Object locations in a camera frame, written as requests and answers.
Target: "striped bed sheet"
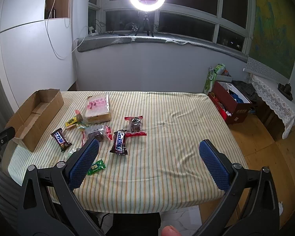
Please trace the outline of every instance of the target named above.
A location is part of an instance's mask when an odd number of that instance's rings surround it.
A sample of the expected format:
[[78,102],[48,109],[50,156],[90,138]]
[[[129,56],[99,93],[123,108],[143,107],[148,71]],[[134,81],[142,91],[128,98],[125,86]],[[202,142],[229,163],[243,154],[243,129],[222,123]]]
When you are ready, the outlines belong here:
[[[64,105],[52,120],[33,153],[12,144],[6,169],[22,185],[29,165],[54,166],[64,154],[50,135],[64,127],[75,109],[85,111],[88,96],[101,91],[64,91]],[[112,131],[127,127],[126,116],[143,115],[147,136],[128,138],[127,156],[109,153],[113,141],[100,143],[96,160],[106,169],[86,176],[74,194],[86,210],[108,213],[153,213],[197,205],[223,195],[199,156],[198,146],[209,139],[232,163],[247,168],[244,157],[226,123],[205,94],[111,91]],[[65,131],[72,147],[81,147],[82,134]],[[53,188],[52,200],[58,202]]]

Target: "white cabinet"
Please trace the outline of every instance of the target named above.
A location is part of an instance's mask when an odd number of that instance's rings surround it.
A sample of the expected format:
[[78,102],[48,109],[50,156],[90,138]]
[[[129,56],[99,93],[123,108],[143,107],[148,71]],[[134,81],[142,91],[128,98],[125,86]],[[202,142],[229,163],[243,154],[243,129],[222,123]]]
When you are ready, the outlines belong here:
[[0,31],[44,20],[46,0],[4,0]]
[[65,59],[59,59],[54,54],[45,21],[0,33],[3,64],[18,106],[39,89],[68,90],[76,81],[69,20],[58,18],[48,23],[53,47],[60,56],[67,56]]

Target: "wooden floor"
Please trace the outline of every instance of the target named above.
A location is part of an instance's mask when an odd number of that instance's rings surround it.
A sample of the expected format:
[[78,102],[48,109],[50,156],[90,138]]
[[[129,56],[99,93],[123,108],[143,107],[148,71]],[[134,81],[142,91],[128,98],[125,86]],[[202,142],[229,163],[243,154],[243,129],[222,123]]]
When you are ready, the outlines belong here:
[[[260,170],[268,166],[271,170],[279,202],[283,202],[280,226],[283,226],[295,210],[295,128],[286,139],[274,141],[267,129],[255,115],[248,115],[243,123],[229,125],[240,147],[249,169]],[[248,195],[246,189],[238,208],[233,214],[236,221]],[[202,223],[217,206],[218,201],[200,204]]]

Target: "blue fabric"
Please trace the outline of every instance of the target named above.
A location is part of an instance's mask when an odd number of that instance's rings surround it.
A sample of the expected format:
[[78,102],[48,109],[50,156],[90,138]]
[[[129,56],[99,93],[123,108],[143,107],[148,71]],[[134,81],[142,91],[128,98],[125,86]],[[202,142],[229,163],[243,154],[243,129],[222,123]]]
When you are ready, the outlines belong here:
[[229,174],[211,147],[205,141],[202,141],[199,145],[199,154],[217,187],[220,190],[227,191],[230,187]]
[[87,174],[88,170],[90,169],[98,155],[98,150],[99,142],[94,139],[69,172],[68,185],[72,191],[73,189],[79,188],[81,186],[85,175]]
[[244,101],[241,98],[239,98],[236,93],[232,93],[230,95],[236,100],[237,103],[244,103]]

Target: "human thumb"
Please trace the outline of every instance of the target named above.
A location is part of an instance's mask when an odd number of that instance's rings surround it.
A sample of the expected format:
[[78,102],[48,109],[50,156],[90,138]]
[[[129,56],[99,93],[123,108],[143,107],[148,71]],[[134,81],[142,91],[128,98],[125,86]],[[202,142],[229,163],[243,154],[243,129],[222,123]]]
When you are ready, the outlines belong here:
[[161,236],[182,236],[177,229],[171,225],[163,228]]

